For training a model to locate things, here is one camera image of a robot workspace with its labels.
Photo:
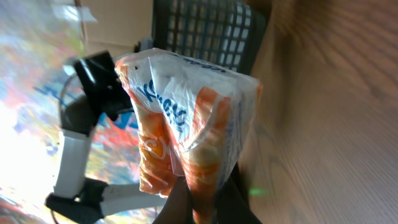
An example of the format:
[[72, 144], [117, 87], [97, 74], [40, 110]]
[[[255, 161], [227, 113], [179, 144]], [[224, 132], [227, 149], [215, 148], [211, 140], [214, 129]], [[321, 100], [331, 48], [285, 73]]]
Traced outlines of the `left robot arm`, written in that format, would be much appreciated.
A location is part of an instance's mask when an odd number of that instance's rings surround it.
[[96, 223], [115, 213], [159, 207], [164, 198], [141, 192], [139, 184], [115, 185], [85, 175], [95, 127], [102, 114], [111, 120], [132, 111], [132, 104], [115, 72], [108, 51], [79, 59], [69, 66], [84, 94], [66, 107], [59, 106], [60, 167], [45, 205], [76, 223]]

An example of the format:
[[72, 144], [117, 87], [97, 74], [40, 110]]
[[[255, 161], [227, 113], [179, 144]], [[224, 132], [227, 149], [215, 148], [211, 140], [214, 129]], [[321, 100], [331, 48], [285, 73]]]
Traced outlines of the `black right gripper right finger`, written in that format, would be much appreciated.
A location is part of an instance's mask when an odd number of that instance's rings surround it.
[[237, 164], [227, 183], [218, 192], [215, 205], [218, 224], [262, 224], [249, 208], [248, 193]]

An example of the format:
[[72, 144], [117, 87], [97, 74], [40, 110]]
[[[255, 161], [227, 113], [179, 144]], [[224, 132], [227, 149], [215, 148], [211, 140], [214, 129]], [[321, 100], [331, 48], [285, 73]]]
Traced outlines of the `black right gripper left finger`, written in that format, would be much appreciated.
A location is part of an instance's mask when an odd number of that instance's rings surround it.
[[185, 177], [178, 177], [166, 203], [153, 224], [193, 223], [192, 197]]

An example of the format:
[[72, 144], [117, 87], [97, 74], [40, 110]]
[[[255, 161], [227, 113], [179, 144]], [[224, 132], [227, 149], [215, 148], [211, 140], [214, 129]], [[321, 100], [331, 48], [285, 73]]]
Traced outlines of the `orange tissue pack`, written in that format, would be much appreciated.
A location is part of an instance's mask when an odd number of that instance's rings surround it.
[[140, 190], [168, 197], [184, 176], [194, 222], [212, 222], [215, 195], [246, 143], [262, 83], [161, 49], [122, 57], [115, 69], [137, 119]]

